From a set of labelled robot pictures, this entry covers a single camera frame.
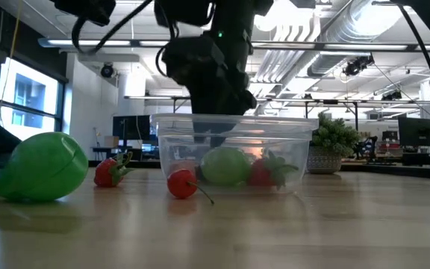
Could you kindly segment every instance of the green plastic toy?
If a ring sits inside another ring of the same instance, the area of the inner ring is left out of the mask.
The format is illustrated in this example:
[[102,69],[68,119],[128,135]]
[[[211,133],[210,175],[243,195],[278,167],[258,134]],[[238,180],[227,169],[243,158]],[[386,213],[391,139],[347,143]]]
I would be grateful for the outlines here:
[[38,134],[13,151],[0,178],[0,197],[56,200],[79,187],[87,170],[87,157],[72,137],[60,132]]
[[213,185],[238,186],[250,174],[250,161],[241,150],[229,147],[212,149],[202,158],[203,176]]

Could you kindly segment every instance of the window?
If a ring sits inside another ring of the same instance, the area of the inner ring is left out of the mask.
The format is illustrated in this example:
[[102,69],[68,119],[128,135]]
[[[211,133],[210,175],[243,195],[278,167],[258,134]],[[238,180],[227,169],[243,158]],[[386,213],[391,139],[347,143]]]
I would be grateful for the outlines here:
[[33,135],[54,131],[55,119],[15,108],[1,107],[0,124],[11,134],[25,140]]
[[57,80],[9,58],[1,65],[0,124],[19,139],[59,131],[61,97]]
[[15,60],[1,65],[0,99],[6,102],[56,114],[58,85],[57,80]]

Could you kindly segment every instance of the strawberry leaves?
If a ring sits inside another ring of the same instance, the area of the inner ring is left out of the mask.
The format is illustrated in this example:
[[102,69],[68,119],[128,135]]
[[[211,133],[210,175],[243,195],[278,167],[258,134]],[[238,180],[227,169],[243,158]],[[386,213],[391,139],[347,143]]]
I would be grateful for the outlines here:
[[270,179],[275,183],[277,190],[286,186],[286,175],[299,170],[298,167],[286,164],[282,157],[276,157],[272,151],[268,151],[268,158],[264,157],[264,166],[270,171]]
[[125,165],[127,165],[132,159],[132,152],[127,153],[127,158],[125,160],[124,156],[125,154],[118,153],[115,157],[117,165],[114,165],[109,169],[109,174],[112,175],[112,184],[114,186],[119,184],[119,182],[123,179],[125,175],[134,171],[134,169],[129,169],[125,167]]

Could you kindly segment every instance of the yellow cord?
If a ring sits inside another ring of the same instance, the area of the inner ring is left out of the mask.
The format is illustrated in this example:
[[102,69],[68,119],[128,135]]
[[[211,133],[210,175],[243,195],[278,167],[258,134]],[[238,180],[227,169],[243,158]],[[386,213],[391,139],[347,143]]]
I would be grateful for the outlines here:
[[14,34],[13,34],[13,42],[11,43],[11,50],[9,54],[9,63],[7,63],[7,72],[6,72],[6,79],[4,80],[4,86],[3,91],[1,95],[1,101],[0,101],[0,113],[1,113],[1,106],[4,99],[4,92],[6,91],[6,85],[7,85],[7,77],[9,77],[9,69],[11,68],[11,61],[13,60],[14,56],[14,49],[16,48],[16,38],[18,34],[19,29],[19,18],[21,17],[21,9],[22,9],[22,0],[18,1],[18,13],[16,15],[16,26],[14,27]]
[[11,43],[11,51],[10,51],[10,54],[9,54],[9,58],[11,60],[13,59],[14,49],[16,48],[16,37],[18,35],[19,18],[21,17],[21,9],[22,9],[22,0],[19,0],[19,3],[18,3],[18,14],[16,16],[16,27],[14,28],[13,42]]

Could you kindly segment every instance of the clear plastic container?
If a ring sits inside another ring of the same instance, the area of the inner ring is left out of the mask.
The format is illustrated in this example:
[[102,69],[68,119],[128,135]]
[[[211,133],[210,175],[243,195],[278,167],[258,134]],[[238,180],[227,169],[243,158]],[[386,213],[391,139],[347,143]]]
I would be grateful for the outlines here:
[[290,193],[305,173],[318,120],[156,114],[163,174],[188,169],[210,193]]

